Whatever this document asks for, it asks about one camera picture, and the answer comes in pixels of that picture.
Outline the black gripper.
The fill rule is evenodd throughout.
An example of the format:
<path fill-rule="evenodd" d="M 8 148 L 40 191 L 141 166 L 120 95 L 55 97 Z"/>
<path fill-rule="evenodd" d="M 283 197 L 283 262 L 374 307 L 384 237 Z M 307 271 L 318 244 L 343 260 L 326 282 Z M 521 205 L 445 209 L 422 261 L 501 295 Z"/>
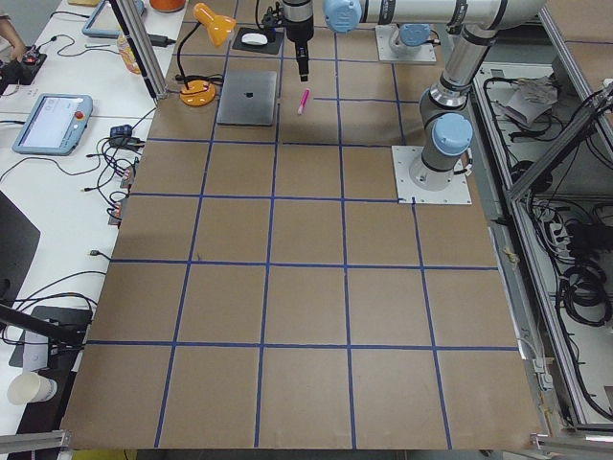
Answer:
<path fill-rule="evenodd" d="M 308 42 L 314 35 L 311 0 L 283 0 L 284 26 L 287 38 L 294 44 L 300 80 L 308 81 Z"/>

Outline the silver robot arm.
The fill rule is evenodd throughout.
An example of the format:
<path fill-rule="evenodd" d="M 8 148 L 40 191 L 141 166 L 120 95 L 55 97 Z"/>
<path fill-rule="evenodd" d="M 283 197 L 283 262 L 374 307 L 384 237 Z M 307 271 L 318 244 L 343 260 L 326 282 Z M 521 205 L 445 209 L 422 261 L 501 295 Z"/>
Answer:
<path fill-rule="evenodd" d="M 474 77 L 501 30 L 532 19 L 543 1 L 325 1 L 327 27 L 346 34 L 361 23 L 379 26 L 444 24 L 459 37 L 440 78 L 420 99 L 426 134 L 420 158 L 410 167 L 411 180 L 424 190 L 442 191 L 470 147 L 471 123 L 463 115 Z"/>

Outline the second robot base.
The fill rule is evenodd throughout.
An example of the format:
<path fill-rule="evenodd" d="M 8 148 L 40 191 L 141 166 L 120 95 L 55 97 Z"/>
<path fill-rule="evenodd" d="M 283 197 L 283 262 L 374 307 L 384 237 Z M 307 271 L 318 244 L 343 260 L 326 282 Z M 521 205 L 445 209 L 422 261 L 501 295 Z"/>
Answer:
<path fill-rule="evenodd" d="M 378 59 L 386 63 L 434 65 L 437 61 L 429 24 L 377 25 Z"/>

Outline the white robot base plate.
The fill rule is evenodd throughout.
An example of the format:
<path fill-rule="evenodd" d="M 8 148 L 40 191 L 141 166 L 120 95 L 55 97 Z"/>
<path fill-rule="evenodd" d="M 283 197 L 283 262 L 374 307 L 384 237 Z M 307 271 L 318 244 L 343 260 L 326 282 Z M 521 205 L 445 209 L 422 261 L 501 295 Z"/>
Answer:
<path fill-rule="evenodd" d="M 471 205 L 472 199 L 461 161 L 449 172 L 428 169 L 421 146 L 392 146 L 397 201 L 400 204 Z"/>

